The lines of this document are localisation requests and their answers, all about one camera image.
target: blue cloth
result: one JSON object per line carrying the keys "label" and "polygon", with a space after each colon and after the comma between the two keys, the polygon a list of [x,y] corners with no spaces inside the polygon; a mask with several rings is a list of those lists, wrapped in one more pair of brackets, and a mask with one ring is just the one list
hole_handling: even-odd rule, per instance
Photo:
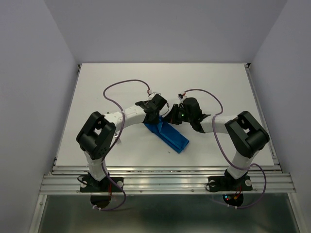
{"label": "blue cloth", "polygon": [[159,138],[161,138],[166,144],[173,148],[177,153],[183,151],[188,145],[189,140],[186,139],[180,132],[174,129],[167,122],[162,121],[162,117],[159,118],[160,123],[157,125],[145,124],[145,126]]}

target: blue towel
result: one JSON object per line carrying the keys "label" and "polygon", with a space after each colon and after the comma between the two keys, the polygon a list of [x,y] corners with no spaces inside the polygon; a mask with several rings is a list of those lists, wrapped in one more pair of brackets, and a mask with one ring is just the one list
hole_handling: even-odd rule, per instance
{"label": "blue towel", "polygon": [[159,119],[159,124],[145,124],[145,126],[179,154],[188,145],[189,140],[181,135],[180,132],[174,129],[169,123],[163,122],[162,117]]}

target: purple cable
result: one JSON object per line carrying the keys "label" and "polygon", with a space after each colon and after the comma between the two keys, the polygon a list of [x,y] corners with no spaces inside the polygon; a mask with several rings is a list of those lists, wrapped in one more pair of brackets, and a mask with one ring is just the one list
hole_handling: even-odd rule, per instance
{"label": "purple cable", "polygon": [[[115,100],[113,100],[113,99],[111,99],[111,98],[109,98],[109,97],[106,96],[106,91],[107,91],[109,88],[111,88],[111,87],[113,87],[113,86],[115,86],[115,85],[118,85],[118,84],[121,84],[121,83],[128,83],[128,82],[141,82],[141,83],[145,84],[145,85],[148,87],[148,91],[150,90],[150,86],[149,86],[146,82],[144,82],[143,80],[139,80],[139,79],[124,80],[124,81],[121,81],[121,82],[117,82],[117,83],[111,84],[110,86],[108,86],[108,87],[105,88],[105,90],[103,91],[103,96],[104,96],[104,98],[105,98],[106,100],[110,101],[110,102],[113,102],[115,105],[117,105],[118,108],[120,108],[121,113],[122,113],[122,123],[121,123],[121,127],[120,127],[119,134],[118,134],[117,138],[115,139],[115,141],[114,141],[114,142],[112,143],[112,145],[110,146],[110,148],[109,148],[109,150],[108,150],[108,153],[111,151],[111,149],[112,149],[112,148],[114,147],[114,145],[117,143],[117,141],[119,140],[119,138],[120,138],[120,136],[121,136],[121,134],[122,134],[122,131],[123,131],[124,125],[125,125],[125,114],[124,114],[124,112],[123,112],[123,108],[121,107],[121,105],[119,105]],[[105,168],[104,168],[104,163],[102,163],[102,168],[103,168],[104,174],[105,174],[105,176],[108,178],[108,180],[109,180],[116,188],[118,188],[118,189],[123,193],[124,199],[123,199],[123,201],[122,201],[119,205],[117,205],[116,207],[110,208],[110,209],[100,209],[100,208],[98,208],[96,205],[93,205],[93,208],[96,208],[96,209],[101,210],[101,211],[115,210],[115,209],[119,208],[120,206],[122,206],[122,205],[125,203],[125,201],[126,201],[126,193],[125,193],[125,191],[123,190],[123,188],[121,188],[120,186],[118,186],[118,184],[115,183],[115,182],[113,181],[113,179],[111,179],[111,177],[109,176],[109,174],[106,172],[106,170],[105,170]]]}
{"label": "purple cable", "polygon": [[[210,92],[208,92],[208,91],[206,91],[206,90],[203,90],[203,89],[189,89],[189,90],[185,91],[185,93],[187,93],[187,92],[189,92],[189,91],[203,91],[203,92],[205,92],[205,93],[208,93],[208,94],[211,95],[212,97],[214,97],[214,99],[219,103],[219,105],[220,105],[220,107],[221,107],[221,111],[220,111],[219,113],[216,113],[216,114],[213,116],[213,119],[212,119],[212,127],[213,127],[213,133],[214,133],[214,136],[215,136],[217,145],[218,145],[218,147],[219,147],[221,153],[223,154],[224,158],[226,159],[226,161],[227,161],[232,167],[234,167],[235,169],[238,169],[238,170],[246,170],[246,171],[247,171],[247,170],[249,170],[249,168],[250,168],[251,166],[257,166],[257,167],[262,171],[262,174],[263,174],[263,177],[264,177],[264,187],[263,187],[263,191],[262,191],[261,196],[260,196],[260,197],[258,198],[258,200],[256,200],[254,203],[249,204],[249,205],[246,205],[246,206],[242,206],[242,207],[237,207],[237,208],[238,208],[238,209],[245,209],[245,208],[248,208],[248,207],[251,207],[251,206],[255,205],[256,203],[258,203],[258,202],[261,200],[261,198],[263,197],[264,193],[266,192],[267,178],[266,178],[266,174],[264,173],[264,170],[262,169],[261,166],[259,166],[258,164],[255,164],[255,163],[251,164],[250,167],[238,167],[238,166],[235,166],[235,165],[228,159],[228,157],[226,156],[226,154],[225,154],[225,152],[224,152],[224,150],[223,150],[222,145],[220,144],[220,141],[219,141],[219,139],[218,139],[218,136],[217,136],[217,134],[216,134],[216,129],[215,129],[215,118],[216,118],[216,116],[218,116],[218,115],[220,115],[221,113],[224,112],[224,107],[223,107],[222,103],[220,102],[220,100],[219,100],[216,96],[214,96],[212,93],[210,93]],[[219,202],[219,201],[216,201],[216,200],[213,200],[213,199],[212,199],[212,201],[217,202],[217,203],[220,203],[220,204],[222,204],[222,205],[227,205],[227,204],[224,204],[224,203],[222,203],[222,202]]]}

